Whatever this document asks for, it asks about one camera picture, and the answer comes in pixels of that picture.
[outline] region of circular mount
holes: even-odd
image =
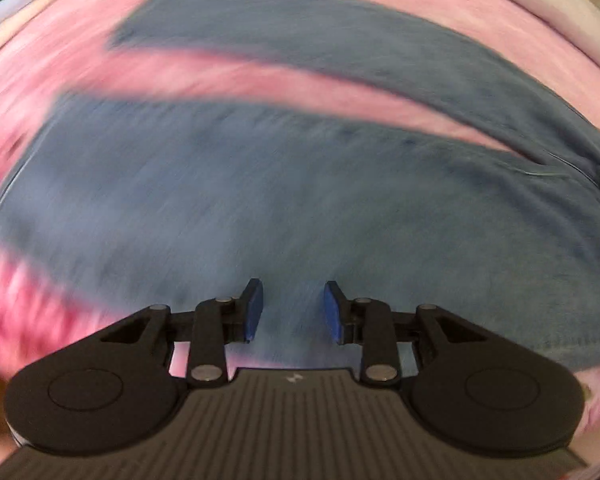
[[[522,457],[566,446],[584,398],[562,366],[514,344],[453,346],[416,377],[410,403],[433,433],[491,456]]]
[[[365,370],[366,376],[372,381],[390,381],[398,375],[396,370],[391,365],[371,365]]]
[[[133,345],[77,344],[20,371],[9,383],[7,421],[23,444],[89,455],[141,440],[168,420],[178,389]]]
[[[215,365],[198,365],[191,371],[191,377],[197,381],[215,381],[222,377],[222,370]]]

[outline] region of pink cloth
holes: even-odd
[[[68,88],[140,97],[240,96],[504,149],[472,128],[361,84],[205,52],[108,52],[113,27],[140,1],[58,0],[0,51],[0,181],[42,124],[54,97]],[[373,1],[491,47],[600,127],[600,69],[510,0]],[[105,308],[75,301],[0,251],[0,373],[5,377],[109,321]],[[585,420],[586,425],[599,422],[600,409],[589,410]]]

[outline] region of denim fabric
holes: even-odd
[[[356,366],[324,282],[437,303],[600,364],[600,189],[557,161],[235,102],[62,97],[0,194],[0,242],[92,301],[175,310],[264,281],[232,356]],[[408,348],[404,367],[414,371]]]
[[[468,37],[365,0],[147,0],[111,44],[209,48],[362,81],[600,177],[600,131],[555,93]]]

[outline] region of gray-blue towel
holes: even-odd
[[[256,341],[230,355],[357,364],[324,323],[336,279],[579,368],[600,363],[599,196],[560,167],[400,128],[67,95],[1,195],[0,241],[128,312],[192,308],[257,276]]]
[[[264,104],[67,95],[0,193],[0,241],[55,279],[131,311],[257,276],[256,341],[230,354],[281,365],[356,364],[328,339],[330,279],[600,364],[600,131],[496,53],[358,0],[150,0],[116,43],[362,80],[526,158]]]

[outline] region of ribbed black plate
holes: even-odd
[[[566,449],[511,460],[455,449],[395,392],[348,370],[241,370],[228,386],[191,393],[136,446],[91,458],[24,447],[0,480],[557,480],[580,465]]]

